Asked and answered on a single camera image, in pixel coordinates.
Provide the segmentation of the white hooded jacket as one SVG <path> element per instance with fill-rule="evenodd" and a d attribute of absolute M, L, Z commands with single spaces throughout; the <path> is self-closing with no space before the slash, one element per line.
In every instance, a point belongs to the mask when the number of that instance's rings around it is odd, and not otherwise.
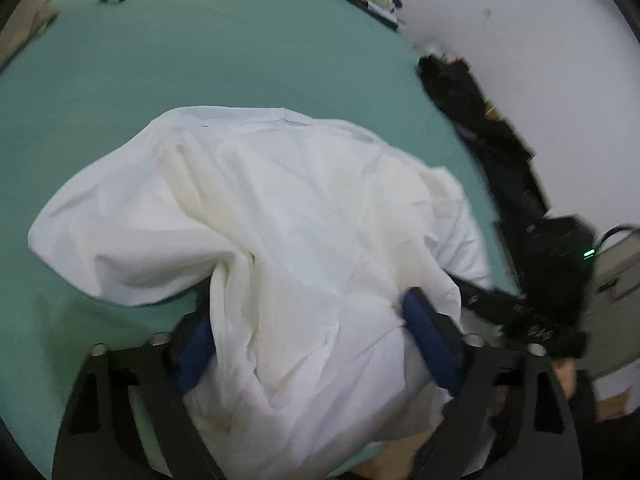
<path fill-rule="evenodd" d="M 68 180 L 28 244 L 112 304 L 209 284 L 216 353 L 186 409 L 230 479 L 321 479 L 434 425 L 446 396 L 400 298 L 419 287 L 463 324 L 454 279 L 490 281 L 447 170 L 284 108 L 168 110 Z"/>

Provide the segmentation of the green bed sheet mattress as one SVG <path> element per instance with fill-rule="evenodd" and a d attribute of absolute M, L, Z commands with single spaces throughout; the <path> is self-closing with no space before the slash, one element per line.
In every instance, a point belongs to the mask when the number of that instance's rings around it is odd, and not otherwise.
<path fill-rule="evenodd" d="M 354 122 L 447 168 L 511 288 L 483 178 L 427 99 L 416 52 L 345 0 L 55 0 L 55 22 L 1 75 L 1 416 L 50 474 L 88 348 L 133 347 L 192 309 L 118 308 L 76 292 L 28 248 L 54 192 L 179 106 L 285 107 Z"/>

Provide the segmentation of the beige folded garment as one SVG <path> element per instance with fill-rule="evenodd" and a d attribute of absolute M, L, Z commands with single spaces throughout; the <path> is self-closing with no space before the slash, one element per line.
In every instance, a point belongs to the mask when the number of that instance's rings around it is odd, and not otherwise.
<path fill-rule="evenodd" d="M 21 0 L 0 35 L 0 68 L 4 70 L 33 39 L 41 35 L 60 11 L 43 0 Z"/>

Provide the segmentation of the black clothes pile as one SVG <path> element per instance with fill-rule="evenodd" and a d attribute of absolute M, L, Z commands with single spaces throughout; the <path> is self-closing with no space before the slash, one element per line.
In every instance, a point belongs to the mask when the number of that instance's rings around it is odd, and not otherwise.
<path fill-rule="evenodd" d="M 429 55 L 420 58 L 418 74 L 482 170 L 520 289 L 483 288 L 454 271 L 463 307 L 500 326 L 507 341 L 540 344 L 552 359 L 581 359 L 589 342 L 582 315 L 596 258 L 593 229 L 576 216 L 549 216 L 532 152 L 505 120 L 489 116 L 468 64 Z"/>

